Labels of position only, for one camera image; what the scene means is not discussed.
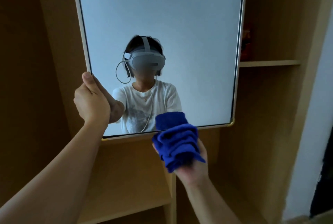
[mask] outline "rectangular mirror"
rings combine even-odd
[[[105,137],[234,118],[244,0],[76,0],[88,71],[115,100]]]

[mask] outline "blue microfiber towel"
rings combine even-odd
[[[167,112],[155,120],[156,129],[165,131],[154,135],[152,141],[169,173],[193,159],[205,163],[197,144],[198,129],[188,123],[184,113]]]

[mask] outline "short hair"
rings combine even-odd
[[[160,54],[163,54],[163,47],[160,43],[160,41],[156,38],[152,38],[151,36],[147,36],[148,43],[151,47],[154,47]],[[136,49],[139,46],[143,46],[144,41],[142,40],[142,37],[139,35],[135,35],[130,42],[128,42],[126,49],[124,53],[131,53],[134,49]],[[127,67],[125,66],[125,70],[127,72],[127,77],[134,77],[133,71],[131,69],[131,66],[128,62],[125,62]],[[162,74],[161,70],[158,70],[156,72],[157,76],[160,76]]]

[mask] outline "neck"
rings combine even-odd
[[[132,83],[132,86],[134,89],[136,89],[139,92],[147,92],[154,86],[154,84],[155,84],[155,79],[151,80],[137,79],[134,83]]]

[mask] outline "white vr headset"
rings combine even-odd
[[[128,59],[125,58],[125,53],[123,54],[123,60],[118,64],[125,63],[125,67],[128,69],[127,63],[133,68],[134,70],[161,70],[165,65],[165,56],[157,51],[156,48],[151,47],[149,45],[148,39],[146,36],[141,36],[144,45],[139,46],[138,48],[134,49]],[[116,77],[119,82],[124,83],[119,80],[117,76],[117,68],[116,68]]]

